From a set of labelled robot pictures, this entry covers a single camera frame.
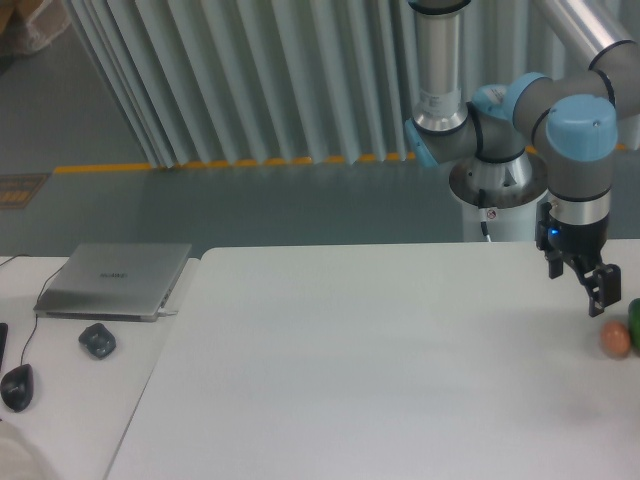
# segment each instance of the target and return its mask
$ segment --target gray floor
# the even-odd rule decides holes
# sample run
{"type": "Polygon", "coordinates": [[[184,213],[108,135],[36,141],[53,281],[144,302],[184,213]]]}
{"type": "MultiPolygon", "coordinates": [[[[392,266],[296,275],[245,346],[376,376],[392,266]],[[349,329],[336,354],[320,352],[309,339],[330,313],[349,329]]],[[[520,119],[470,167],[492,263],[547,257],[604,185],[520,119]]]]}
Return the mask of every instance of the gray floor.
{"type": "MultiPolygon", "coordinates": [[[[143,162],[73,31],[0,76],[0,174],[143,162]]],[[[56,174],[0,211],[0,255],[66,256],[81,242],[211,247],[462,241],[449,166],[415,162],[56,174]]],[[[611,238],[640,237],[640,154],[616,159],[611,238]]]]}

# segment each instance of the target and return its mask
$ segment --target yellow floor stripe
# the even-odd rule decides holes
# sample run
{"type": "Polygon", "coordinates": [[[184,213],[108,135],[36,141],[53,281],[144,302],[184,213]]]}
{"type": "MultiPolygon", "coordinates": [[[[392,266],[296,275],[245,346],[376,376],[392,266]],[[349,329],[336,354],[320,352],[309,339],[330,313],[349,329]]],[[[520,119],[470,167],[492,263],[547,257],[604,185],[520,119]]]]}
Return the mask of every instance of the yellow floor stripe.
{"type": "Polygon", "coordinates": [[[131,172],[151,170],[148,163],[115,163],[109,165],[77,165],[56,167],[53,173],[131,172]]]}
{"type": "MultiPolygon", "coordinates": [[[[622,144],[616,145],[616,150],[626,150],[626,147],[622,144]]],[[[536,155],[538,151],[532,147],[526,147],[527,153],[531,153],[536,155]]],[[[413,152],[409,152],[407,154],[407,160],[415,160],[416,156],[413,152]]],[[[397,153],[390,153],[385,158],[387,162],[399,162],[401,160],[400,155],[397,153]]],[[[377,161],[377,158],[373,154],[364,154],[359,159],[358,162],[361,163],[372,163],[377,161]]],[[[345,163],[344,157],[339,155],[333,155],[327,157],[323,163],[336,164],[336,163],[345,163]]],[[[209,163],[202,162],[189,162],[186,165],[177,165],[174,167],[175,170],[203,170],[210,168],[229,168],[229,167],[238,167],[238,168],[247,168],[247,167],[258,167],[258,166],[283,166],[283,165],[313,165],[313,159],[311,157],[298,157],[291,160],[291,162],[287,162],[284,158],[268,158],[261,165],[256,160],[252,158],[244,158],[237,160],[235,163],[230,164],[226,160],[214,160],[209,163]]],[[[154,170],[151,165],[148,163],[114,163],[108,165],[76,165],[76,166],[63,166],[56,167],[53,171],[54,174],[59,173],[99,173],[99,172],[135,172],[135,171],[145,171],[145,170],[154,170]]]]}

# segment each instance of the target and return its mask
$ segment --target laptop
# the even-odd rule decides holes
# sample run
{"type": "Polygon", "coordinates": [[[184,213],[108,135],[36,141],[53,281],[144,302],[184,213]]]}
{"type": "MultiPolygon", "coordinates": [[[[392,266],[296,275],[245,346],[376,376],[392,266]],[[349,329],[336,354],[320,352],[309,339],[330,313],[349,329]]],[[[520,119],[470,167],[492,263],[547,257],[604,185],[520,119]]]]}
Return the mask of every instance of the laptop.
{"type": "Polygon", "coordinates": [[[33,310],[44,317],[155,321],[190,252],[189,244],[81,244],[33,310]]]}

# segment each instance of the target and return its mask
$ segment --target white curtain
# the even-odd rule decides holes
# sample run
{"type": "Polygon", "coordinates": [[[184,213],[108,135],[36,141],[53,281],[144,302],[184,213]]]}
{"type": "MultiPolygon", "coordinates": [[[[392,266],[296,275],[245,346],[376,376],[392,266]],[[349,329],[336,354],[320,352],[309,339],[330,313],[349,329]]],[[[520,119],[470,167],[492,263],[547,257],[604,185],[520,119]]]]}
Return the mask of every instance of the white curtain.
{"type": "MultiPolygon", "coordinates": [[[[65,0],[149,162],[407,154],[418,98],[405,0],[65,0]]],[[[640,38],[638,0],[604,3],[640,38]]],[[[467,99],[527,71],[579,68],[529,0],[463,13],[467,99]]],[[[640,123],[622,140],[638,148],[640,123]]]]}

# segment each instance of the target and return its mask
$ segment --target laptop logo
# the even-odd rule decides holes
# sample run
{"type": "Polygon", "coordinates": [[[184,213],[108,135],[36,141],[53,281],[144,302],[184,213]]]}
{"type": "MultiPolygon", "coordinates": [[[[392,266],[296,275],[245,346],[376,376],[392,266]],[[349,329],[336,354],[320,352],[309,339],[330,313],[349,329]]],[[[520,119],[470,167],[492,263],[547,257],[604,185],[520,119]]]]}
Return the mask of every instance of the laptop logo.
{"type": "Polygon", "coordinates": [[[127,278],[128,273],[101,273],[100,278],[127,278]]]}

